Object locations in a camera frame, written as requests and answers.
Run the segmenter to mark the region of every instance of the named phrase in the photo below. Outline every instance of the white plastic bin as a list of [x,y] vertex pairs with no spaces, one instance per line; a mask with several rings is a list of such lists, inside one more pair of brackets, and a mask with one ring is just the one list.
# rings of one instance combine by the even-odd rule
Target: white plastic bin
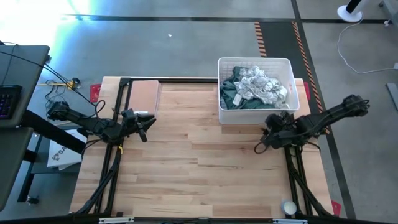
[[[220,105],[220,84],[230,77],[235,66],[258,66],[268,77],[278,78],[287,89],[286,103],[290,109],[225,110]],[[218,59],[218,117],[221,124],[264,124],[272,114],[287,111],[292,114],[300,108],[299,94],[294,82],[290,61],[286,58],[220,58]]]

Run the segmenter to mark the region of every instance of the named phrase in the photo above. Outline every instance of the concrete floor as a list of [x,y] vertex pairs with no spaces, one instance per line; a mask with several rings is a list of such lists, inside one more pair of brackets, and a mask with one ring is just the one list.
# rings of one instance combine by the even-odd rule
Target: concrete floor
[[[81,92],[101,83],[105,75],[216,77],[220,57],[259,57],[252,22],[74,21],[59,14],[173,17],[294,18],[290,0],[19,0],[0,9],[0,38],[18,44],[51,47],[50,66],[64,76],[78,77]],[[304,19],[337,19],[336,8],[347,0],[297,0]],[[384,19],[371,1],[366,19]],[[398,222],[398,175],[394,160],[398,145],[394,127],[398,111],[385,83],[398,83],[398,72],[358,75],[339,57],[338,34],[346,24],[304,24],[310,53],[326,107],[341,103],[349,94],[370,99],[369,114],[334,124],[348,187],[358,219]],[[398,30],[382,24],[361,24],[344,33],[341,46],[348,62],[359,71],[392,67],[398,62]],[[43,72],[41,82],[54,78]],[[47,87],[37,87],[29,109],[44,116],[41,102]],[[72,107],[91,114],[92,107],[73,93],[65,99]],[[342,202],[326,141],[321,138],[322,160],[332,200]],[[0,220],[68,213],[77,175],[40,175],[30,194],[38,205],[16,203],[27,163],[18,178]]]

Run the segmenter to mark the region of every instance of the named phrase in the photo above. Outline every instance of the green cloth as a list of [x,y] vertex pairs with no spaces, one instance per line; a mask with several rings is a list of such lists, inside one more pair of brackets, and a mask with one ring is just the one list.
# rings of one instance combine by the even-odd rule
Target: green cloth
[[233,75],[227,78],[220,85],[221,97],[227,106],[227,109],[271,109],[275,108],[274,105],[265,105],[260,99],[253,98],[246,100],[242,98],[239,106],[233,104],[235,95],[237,94],[234,82],[239,82],[239,73],[243,67],[235,66],[233,69]]

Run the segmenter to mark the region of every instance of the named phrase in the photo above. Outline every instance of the power cord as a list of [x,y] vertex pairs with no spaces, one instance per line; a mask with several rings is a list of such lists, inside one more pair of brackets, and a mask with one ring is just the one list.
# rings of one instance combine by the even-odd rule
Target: power cord
[[387,71],[387,70],[396,70],[395,68],[382,68],[382,69],[377,69],[377,70],[370,70],[370,71],[366,71],[366,72],[359,72],[357,70],[355,70],[355,68],[353,68],[351,65],[348,64],[347,60],[344,58],[344,56],[341,54],[340,52],[340,40],[341,40],[341,35],[343,34],[344,31],[346,31],[348,28],[356,26],[358,24],[360,24],[363,20],[363,15],[362,18],[359,22],[353,24],[353,25],[349,25],[348,27],[345,27],[343,29],[343,31],[340,32],[340,34],[338,35],[338,40],[337,40],[337,51],[338,54],[340,55],[340,57],[344,60],[344,63],[350,68],[352,69],[352,71],[354,71],[357,74],[367,74],[367,73],[373,73],[373,72],[382,72],[382,71]]

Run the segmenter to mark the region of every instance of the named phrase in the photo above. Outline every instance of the wooden table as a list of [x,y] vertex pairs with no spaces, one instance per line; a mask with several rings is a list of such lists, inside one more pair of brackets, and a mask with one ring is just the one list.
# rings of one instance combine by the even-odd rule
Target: wooden table
[[[99,98],[102,118],[111,118],[120,77],[104,77]],[[309,114],[303,81],[296,79],[300,110]],[[124,141],[113,214],[134,217],[279,218],[291,200],[284,150],[257,155],[259,126],[222,126],[217,85],[163,83],[157,121],[148,142],[133,134]],[[77,211],[98,186],[105,143],[84,155],[70,211]],[[303,162],[308,186],[332,212],[318,149],[306,145]],[[300,206],[305,211],[298,188]],[[107,191],[104,194],[105,207]]]

